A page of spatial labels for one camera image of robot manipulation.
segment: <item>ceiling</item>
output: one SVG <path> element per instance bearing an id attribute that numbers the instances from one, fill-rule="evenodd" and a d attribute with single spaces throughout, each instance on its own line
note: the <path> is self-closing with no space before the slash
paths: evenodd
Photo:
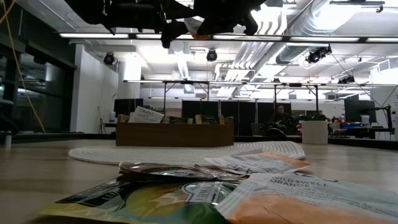
<path id="1" fill-rule="evenodd" d="M 64 0 L 17 0 L 27 11 L 42 19 L 59 32 L 108 32 L 103 26 L 93 26 L 82 21 L 65 3 Z M 181 0 L 184 4 L 191 4 L 190 0 Z M 294 8 L 286 9 L 287 23 L 294 23 L 292 19 L 310 2 L 310 0 L 295 0 Z M 348 22 L 343 24 L 332 35 L 398 35 L 398 6 L 388 5 L 381 13 L 376 13 L 376 7 L 362 7 Z M 242 33 L 244 27 L 235 27 L 235 33 Z M 117 32 L 137 32 L 136 29 L 118 29 Z M 187 60 L 189 70 L 215 70 L 216 64 L 223 61 L 233 61 L 242 42 L 217 42 L 217 41 L 186 41 L 190 49 L 202 48 L 190 55 Z M 159 40 L 92 40 L 91 45 L 135 45 L 137 52 L 142 57 L 142 74 L 146 77 L 158 74 L 171 74 L 178 70 L 177 59 L 163 49 Z M 208 49 L 214 48 L 218 53 L 218 62 L 207 62 Z M 385 60 L 386 57 L 398 55 L 398 45 L 370 45 L 370 44 L 332 44 L 333 55 L 341 65 L 349 70 L 355 68 L 358 80 L 367 80 L 368 68 L 377 65 L 376 62 Z M 287 66 L 281 81 L 307 82 L 309 80 L 322 81 L 333 75 L 343 72 L 336 59 L 327 56 L 321 62 L 311 65 L 299 58 Z"/>

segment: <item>seated person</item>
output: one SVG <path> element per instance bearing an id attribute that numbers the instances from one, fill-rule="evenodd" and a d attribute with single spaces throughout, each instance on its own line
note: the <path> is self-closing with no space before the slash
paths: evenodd
<path id="1" fill-rule="evenodd" d="M 289 121 L 293 124 L 295 123 L 294 118 L 290 114 L 285 113 L 285 108 L 282 105 L 279 105 L 277 107 L 276 114 L 273 115 L 270 122 L 288 123 Z"/>

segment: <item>woven rug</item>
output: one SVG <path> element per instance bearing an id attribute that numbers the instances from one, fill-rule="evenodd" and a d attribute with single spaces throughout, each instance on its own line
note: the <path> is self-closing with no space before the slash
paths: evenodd
<path id="1" fill-rule="evenodd" d="M 203 158 L 223 157 L 251 151 L 274 152 L 295 159 L 305 157 L 294 142 L 250 142 L 216 148 L 90 146 L 72 149 L 69 156 L 86 162 L 159 162 L 164 164 L 207 164 Z"/>

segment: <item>wooden box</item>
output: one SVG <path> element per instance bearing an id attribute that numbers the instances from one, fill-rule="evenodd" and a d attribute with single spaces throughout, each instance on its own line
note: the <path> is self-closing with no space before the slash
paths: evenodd
<path id="1" fill-rule="evenodd" d="M 118 123 L 117 146 L 220 147 L 233 146 L 233 120 L 228 124 Z"/>

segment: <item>potted plant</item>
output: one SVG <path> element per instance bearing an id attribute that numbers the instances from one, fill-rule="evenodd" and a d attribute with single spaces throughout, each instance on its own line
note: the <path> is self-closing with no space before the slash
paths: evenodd
<path id="1" fill-rule="evenodd" d="M 323 114 L 301 116 L 303 144 L 328 144 L 328 118 Z"/>

